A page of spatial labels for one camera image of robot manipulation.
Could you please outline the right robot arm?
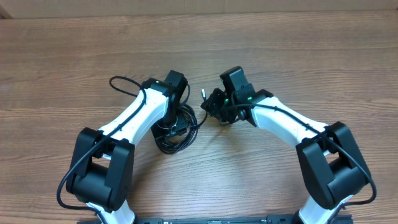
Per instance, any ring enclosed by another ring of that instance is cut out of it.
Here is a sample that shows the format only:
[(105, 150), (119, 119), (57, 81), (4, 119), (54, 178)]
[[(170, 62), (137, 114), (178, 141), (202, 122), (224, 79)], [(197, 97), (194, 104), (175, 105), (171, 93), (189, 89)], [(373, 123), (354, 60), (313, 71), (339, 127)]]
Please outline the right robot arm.
[(369, 168), (344, 123), (314, 121), (285, 106), (271, 92), (256, 91), (240, 66), (220, 75), (224, 89), (202, 93), (201, 108), (221, 125), (239, 120), (266, 129), (293, 147), (309, 198), (293, 215), (267, 216), (279, 223), (352, 223), (339, 212), (377, 195)]

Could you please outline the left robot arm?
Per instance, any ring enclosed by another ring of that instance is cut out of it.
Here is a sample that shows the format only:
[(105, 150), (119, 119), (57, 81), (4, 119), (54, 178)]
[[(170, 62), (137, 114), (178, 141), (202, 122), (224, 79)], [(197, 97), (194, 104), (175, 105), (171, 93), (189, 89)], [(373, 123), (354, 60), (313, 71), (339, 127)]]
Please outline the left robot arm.
[(174, 70), (163, 81), (150, 78), (116, 119), (98, 130), (82, 129), (59, 189), (83, 202), (97, 223), (134, 223), (127, 198), (135, 146), (148, 131), (158, 145), (187, 132), (180, 100), (187, 86), (184, 74)]

